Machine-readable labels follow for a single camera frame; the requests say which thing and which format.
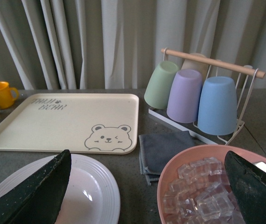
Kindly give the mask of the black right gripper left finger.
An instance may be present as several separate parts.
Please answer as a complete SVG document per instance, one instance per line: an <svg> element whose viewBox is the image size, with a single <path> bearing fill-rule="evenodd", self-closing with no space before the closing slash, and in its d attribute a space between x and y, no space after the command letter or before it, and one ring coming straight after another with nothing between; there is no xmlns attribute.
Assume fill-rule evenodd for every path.
<svg viewBox="0 0 266 224"><path fill-rule="evenodd" d="M61 210L71 171L68 149L0 197L0 224L53 224Z"/></svg>

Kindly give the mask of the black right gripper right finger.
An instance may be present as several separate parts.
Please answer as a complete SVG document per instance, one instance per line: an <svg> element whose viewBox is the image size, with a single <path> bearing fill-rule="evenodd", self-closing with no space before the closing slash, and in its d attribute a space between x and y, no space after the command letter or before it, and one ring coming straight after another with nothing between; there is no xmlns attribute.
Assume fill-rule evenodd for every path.
<svg viewBox="0 0 266 224"><path fill-rule="evenodd" d="M224 165L245 223L266 224L266 172L233 151Z"/></svg>

